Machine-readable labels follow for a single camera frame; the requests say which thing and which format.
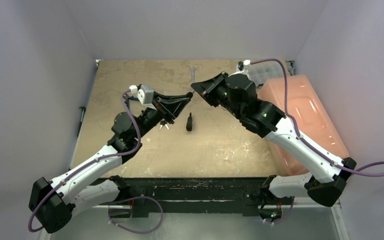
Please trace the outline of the black key bunch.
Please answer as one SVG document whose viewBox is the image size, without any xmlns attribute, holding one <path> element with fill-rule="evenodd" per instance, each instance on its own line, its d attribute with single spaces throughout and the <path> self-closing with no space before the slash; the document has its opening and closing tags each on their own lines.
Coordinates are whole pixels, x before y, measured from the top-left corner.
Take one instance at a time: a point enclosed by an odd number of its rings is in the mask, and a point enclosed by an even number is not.
<svg viewBox="0 0 384 240">
<path fill-rule="evenodd" d="M 159 126 L 159 130 L 163 129 L 163 128 L 166 128 L 167 130 L 169 130 L 169 123 L 166 121 L 166 120 L 162 120 L 160 122 L 160 126 Z"/>
</svg>

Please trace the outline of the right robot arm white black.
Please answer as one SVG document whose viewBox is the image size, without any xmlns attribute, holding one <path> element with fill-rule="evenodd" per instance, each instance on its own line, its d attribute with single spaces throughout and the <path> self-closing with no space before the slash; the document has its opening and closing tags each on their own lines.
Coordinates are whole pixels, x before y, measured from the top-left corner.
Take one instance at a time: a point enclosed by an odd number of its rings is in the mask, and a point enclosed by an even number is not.
<svg viewBox="0 0 384 240">
<path fill-rule="evenodd" d="M 268 204 L 285 197 L 310 197 L 316 203 L 333 206 L 342 195 L 351 170 L 352 158 L 340 158 L 297 133 L 291 118 L 271 102 L 258 98 L 257 88 L 245 74 L 221 72 L 191 88 L 210 106 L 221 106 L 239 120 L 248 131 L 280 146 L 301 162 L 308 173 L 294 176 L 270 176 L 260 196 Z"/>
</svg>

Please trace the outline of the black padlock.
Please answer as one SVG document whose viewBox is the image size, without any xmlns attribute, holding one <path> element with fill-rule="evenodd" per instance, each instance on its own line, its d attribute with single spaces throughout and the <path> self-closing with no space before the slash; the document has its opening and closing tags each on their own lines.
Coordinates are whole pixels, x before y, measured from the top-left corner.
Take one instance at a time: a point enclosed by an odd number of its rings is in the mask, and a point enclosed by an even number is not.
<svg viewBox="0 0 384 240">
<path fill-rule="evenodd" d="M 193 116 L 192 116 L 192 113 L 190 112 L 189 113 L 189 116 L 187 118 L 187 122 L 186 122 L 186 130 L 188 132 L 191 132 L 193 130 Z"/>
</svg>

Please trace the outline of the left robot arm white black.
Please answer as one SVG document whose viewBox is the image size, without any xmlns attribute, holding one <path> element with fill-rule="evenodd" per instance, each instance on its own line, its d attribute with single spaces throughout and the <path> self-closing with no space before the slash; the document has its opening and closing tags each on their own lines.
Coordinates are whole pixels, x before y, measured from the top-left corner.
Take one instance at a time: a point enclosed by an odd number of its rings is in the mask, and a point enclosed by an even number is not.
<svg viewBox="0 0 384 240">
<path fill-rule="evenodd" d="M 132 204 L 144 198 L 132 194 L 121 176 L 112 176 L 100 184 L 95 181 L 132 159 L 142 147 L 142 137 L 161 121 L 173 124 L 193 94 L 167 96 L 140 90 L 137 97 L 145 110 L 139 116 L 134 116 L 128 107 L 118 113 L 111 128 L 113 136 L 98 152 L 60 176 L 50 180 L 41 177 L 34 182 L 28 204 L 29 232 L 36 232 L 34 220 L 38 220 L 41 230 L 52 234 L 89 208 L 105 203 Z"/>
</svg>

